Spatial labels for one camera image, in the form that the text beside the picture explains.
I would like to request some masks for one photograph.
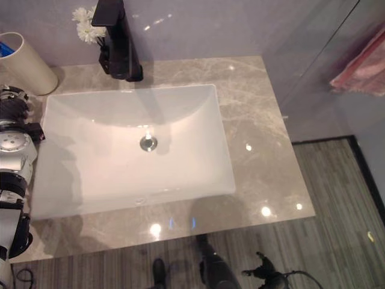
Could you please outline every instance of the marble countertop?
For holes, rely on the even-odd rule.
[[[112,79],[98,64],[54,68],[60,79],[54,93],[215,84],[236,193],[32,220],[34,242],[25,253],[12,259],[13,262],[115,249],[315,215],[260,56],[156,61],[143,63],[143,70],[144,81],[132,83]],[[0,71],[0,79],[23,88],[4,71]],[[35,117],[41,115],[45,100],[46,96],[37,97]],[[161,228],[160,233],[150,230],[154,224]]]

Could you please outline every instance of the towel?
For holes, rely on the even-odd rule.
[[[385,28],[330,84],[336,91],[385,95]]]

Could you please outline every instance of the white flower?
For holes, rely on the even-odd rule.
[[[88,13],[83,7],[80,7],[72,12],[72,16],[72,21],[85,22],[88,20]]]
[[[78,30],[78,36],[84,42],[91,44],[96,43],[96,33],[94,30],[95,27],[91,26],[89,20],[85,22],[80,22],[76,25],[76,30]]]
[[[92,6],[92,7],[91,7],[91,10],[88,10],[88,11],[87,11],[87,17],[88,17],[88,19],[92,19],[92,17],[94,17],[95,10],[96,10],[96,5],[95,5],[95,6]]]
[[[107,29],[105,27],[92,27],[96,37],[105,37]]]

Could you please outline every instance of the faucet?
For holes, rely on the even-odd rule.
[[[100,48],[99,56],[104,72],[116,79],[143,80],[123,0],[99,0],[91,24],[105,26],[108,31],[109,40]]]

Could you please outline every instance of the foot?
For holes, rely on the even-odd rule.
[[[162,259],[155,259],[154,263],[152,263],[152,274],[155,286],[162,285],[166,289],[166,269]]]

